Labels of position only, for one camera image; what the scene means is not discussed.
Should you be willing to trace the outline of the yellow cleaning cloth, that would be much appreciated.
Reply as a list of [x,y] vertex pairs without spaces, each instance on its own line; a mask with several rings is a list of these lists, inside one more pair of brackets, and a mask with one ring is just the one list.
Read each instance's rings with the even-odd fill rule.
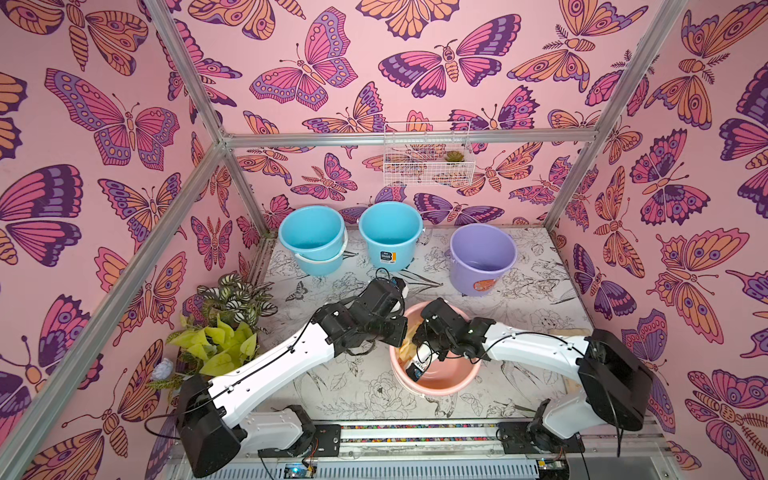
[[418,351],[418,346],[413,343],[413,337],[417,329],[418,325],[414,325],[410,327],[406,332],[405,339],[397,353],[398,360],[401,363],[407,363],[408,361],[411,361]]

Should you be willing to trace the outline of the pink plastic bucket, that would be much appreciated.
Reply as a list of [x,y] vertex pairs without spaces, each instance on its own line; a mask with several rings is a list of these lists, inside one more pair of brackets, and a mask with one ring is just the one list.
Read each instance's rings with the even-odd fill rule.
[[472,364],[466,358],[433,362],[418,382],[411,380],[403,368],[399,349],[389,348],[389,359],[395,379],[414,394],[445,397],[468,387],[477,376],[481,364]]

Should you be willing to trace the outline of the purple plastic bucket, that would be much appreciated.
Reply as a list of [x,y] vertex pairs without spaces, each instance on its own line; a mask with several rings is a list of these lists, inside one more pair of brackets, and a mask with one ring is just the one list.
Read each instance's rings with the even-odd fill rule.
[[518,258],[513,238],[487,224],[458,228],[450,238],[449,249],[450,282],[466,296],[489,294]]

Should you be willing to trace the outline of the light blue bucket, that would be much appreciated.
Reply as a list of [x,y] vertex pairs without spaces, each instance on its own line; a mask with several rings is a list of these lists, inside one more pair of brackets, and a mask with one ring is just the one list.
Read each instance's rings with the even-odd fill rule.
[[301,271],[322,277],[341,267],[348,233],[336,210],[307,206],[295,210],[282,221],[278,239],[291,252]]
[[371,263],[390,272],[405,269],[414,260],[416,243],[424,230],[420,213],[406,203],[377,203],[362,214],[358,227]]

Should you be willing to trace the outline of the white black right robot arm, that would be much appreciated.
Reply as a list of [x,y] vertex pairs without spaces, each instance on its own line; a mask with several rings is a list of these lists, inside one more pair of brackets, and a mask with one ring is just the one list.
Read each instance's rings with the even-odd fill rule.
[[558,400],[545,400],[526,427],[538,451],[558,452],[584,430],[612,426],[619,435],[643,428],[655,374],[609,331],[558,336],[524,331],[495,320],[463,318],[444,299],[424,306],[414,331],[405,377],[418,382],[442,361],[515,362],[545,369],[579,384]]

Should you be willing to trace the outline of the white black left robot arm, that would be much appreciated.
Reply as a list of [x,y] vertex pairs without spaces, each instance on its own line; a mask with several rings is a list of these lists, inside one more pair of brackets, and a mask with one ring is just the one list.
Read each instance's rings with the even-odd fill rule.
[[199,372],[179,393],[176,430],[194,477],[204,478],[244,453],[302,456],[316,427],[299,405],[258,406],[295,378],[365,341],[398,347],[407,331],[406,282],[376,277],[355,297],[318,307],[290,338],[232,372]]

